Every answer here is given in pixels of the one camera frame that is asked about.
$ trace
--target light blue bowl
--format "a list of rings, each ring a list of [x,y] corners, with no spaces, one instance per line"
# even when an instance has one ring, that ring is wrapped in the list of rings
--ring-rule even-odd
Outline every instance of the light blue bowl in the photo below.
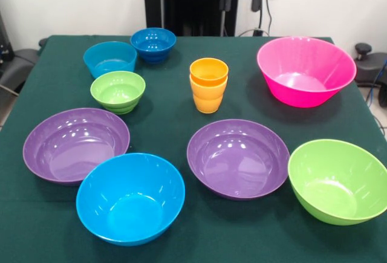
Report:
[[[167,59],[176,35],[163,28],[146,28],[133,34],[131,44],[145,62],[159,63]]]
[[[106,242],[134,246],[160,236],[183,207],[184,181],[165,159],[131,153],[106,160],[83,180],[76,207],[82,224]]]
[[[86,50],[83,61],[93,78],[111,71],[134,71],[137,52],[130,44],[108,41]]]

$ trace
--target purple bowl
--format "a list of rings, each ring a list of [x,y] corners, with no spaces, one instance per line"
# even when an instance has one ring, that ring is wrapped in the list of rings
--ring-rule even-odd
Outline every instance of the purple bowl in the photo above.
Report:
[[[205,186],[232,200],[267,195],[288,177],[285,143],[269,128],[247,120],[222,120],[201,128],[188,143],[187,159]]]
[[[25,140],[23,158],[37,176],[77,185],[100,163],[124,154],[129,140],[128,127],[116,115],[94,108],[72,109],[37,125]]]

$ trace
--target table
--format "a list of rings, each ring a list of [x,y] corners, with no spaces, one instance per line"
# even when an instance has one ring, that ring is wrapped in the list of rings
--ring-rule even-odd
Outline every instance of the table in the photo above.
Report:
[[[324,224],[296,200],[287,181],[273,194],[236,202],[207,190],[190,172],[186,146],[200,127],[221,119],[249,119],[277,132],[292,152],[305,141],[355,143],[387,163],[387,143],[355,84],[320,107],[297,109],[277,101],[256,65],[267,37],[179,37],[161,65],[138,61],[146,91],[122,116],[131,132],[128,152],[160,155],[186,183],[186,201],[172,227],[139,247],[118,247],[90,234],[75,209],[76,187],[46,182],[27,170],[22,146],[43,119],[71,108],[99,105],[85,50],[124,36],[53,36],[0,132],[0,257],[2,262],[386,262],[387,216],[349,227]],[[218,112],[194,106],[189,65],[199,57],[224,60],[229,84]]]

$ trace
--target green bowl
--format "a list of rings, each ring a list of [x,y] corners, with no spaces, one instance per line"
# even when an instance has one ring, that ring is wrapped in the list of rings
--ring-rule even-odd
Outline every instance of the green bowl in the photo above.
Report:
[[[129,113],[145,91],[144,79],[130,71],[112,71],[99,76],[90,93],[105,109],[115,114]]]
[[[291,186],[315,218],[334,225],[365,222],[387,209],[387,170],[368,151],[340,140],[307,142],[290,156]]]

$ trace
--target stacked cups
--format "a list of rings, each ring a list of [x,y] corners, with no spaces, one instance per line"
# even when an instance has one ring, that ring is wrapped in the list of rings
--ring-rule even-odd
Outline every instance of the stacked cups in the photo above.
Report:
[[[226,89],[229,67],[219,59],[206,57],[194,61],[189,71],[196,108],[205,114],[216,112]]]

